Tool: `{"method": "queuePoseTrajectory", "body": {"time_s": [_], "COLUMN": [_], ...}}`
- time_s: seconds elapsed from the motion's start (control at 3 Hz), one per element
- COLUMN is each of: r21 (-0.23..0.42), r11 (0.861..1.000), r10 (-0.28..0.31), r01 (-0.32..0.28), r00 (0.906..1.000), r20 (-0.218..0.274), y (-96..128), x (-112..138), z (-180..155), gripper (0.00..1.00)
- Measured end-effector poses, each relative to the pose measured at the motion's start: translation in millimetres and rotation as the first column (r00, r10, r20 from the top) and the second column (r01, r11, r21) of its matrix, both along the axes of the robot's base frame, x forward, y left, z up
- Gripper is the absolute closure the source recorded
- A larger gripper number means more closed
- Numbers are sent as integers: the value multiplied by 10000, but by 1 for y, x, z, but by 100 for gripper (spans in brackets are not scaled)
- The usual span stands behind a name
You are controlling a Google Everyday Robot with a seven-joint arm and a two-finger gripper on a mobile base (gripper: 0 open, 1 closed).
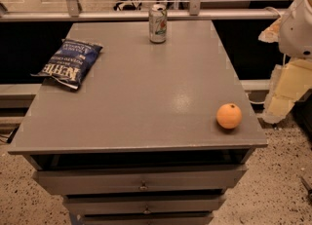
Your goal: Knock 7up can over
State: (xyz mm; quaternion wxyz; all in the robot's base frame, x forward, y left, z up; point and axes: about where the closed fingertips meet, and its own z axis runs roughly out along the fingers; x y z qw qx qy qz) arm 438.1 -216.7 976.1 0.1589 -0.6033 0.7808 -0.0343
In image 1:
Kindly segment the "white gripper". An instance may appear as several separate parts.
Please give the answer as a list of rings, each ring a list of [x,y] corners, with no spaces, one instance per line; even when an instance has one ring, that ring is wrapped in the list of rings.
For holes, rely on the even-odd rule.
[[[312,88],[312,60],[306,59],[312,58],[312,0],[293,0],[282,18],[265,28],[258,40],[279,41],[280,52],[292,57],[284,66],[275,66],[264,101],[262,119],[277,124]]]

